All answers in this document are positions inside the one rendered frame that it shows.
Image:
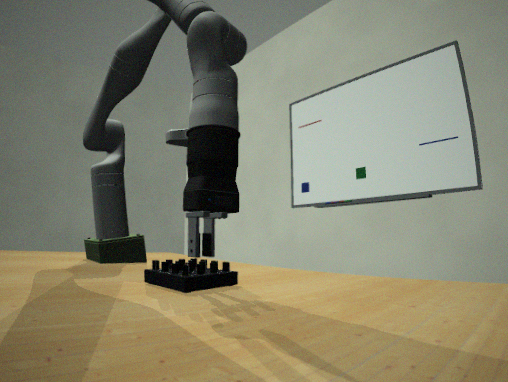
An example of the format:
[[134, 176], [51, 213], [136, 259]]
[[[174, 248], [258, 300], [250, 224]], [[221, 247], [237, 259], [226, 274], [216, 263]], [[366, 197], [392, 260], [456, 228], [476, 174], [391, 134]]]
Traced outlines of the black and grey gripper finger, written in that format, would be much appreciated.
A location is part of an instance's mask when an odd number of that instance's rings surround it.
[[204, 231], [202, 233], [202, 256], [215, 257], [215, 219], [228, 218], [227, 212], [210, 213], [210, 217], [204, 219]]
[[186, 212], [186, 218], [188, 218], [188, 257], [200, 258], [200, 217], [210, 217], [210, 211]]

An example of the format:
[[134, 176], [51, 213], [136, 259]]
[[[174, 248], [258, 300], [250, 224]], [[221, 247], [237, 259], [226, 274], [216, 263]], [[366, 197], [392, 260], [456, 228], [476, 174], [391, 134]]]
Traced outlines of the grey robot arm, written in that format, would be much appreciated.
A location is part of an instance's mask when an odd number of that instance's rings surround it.
[[221, 94], [238, 104], [238, 79], [231, 66], [246, 54], [243, 33], [203, 0], [147, 1], [158, 8], [142, 28], [116, 48], [83, 132], [86, 149], [107, 152], [105, 162], [91, 167], [98, 240], [129, 236], [124, 185], [125, 131], [120, 121], [108, 117], [141, 83], [171, 19], [187, 35], [194, 80], [192, 101], [205, 94]]

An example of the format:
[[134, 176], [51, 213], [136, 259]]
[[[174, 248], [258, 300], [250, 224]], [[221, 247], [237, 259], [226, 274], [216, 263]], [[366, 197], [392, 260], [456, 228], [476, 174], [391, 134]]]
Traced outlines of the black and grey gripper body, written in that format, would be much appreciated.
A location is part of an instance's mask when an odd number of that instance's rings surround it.
[[236, 184], [239, 138], [237, 102], [221, 94], [196, 97], [191, 105], [189, 127], [166, 133], [167, 144], [187, 147], [184, 211], [239, 212]]

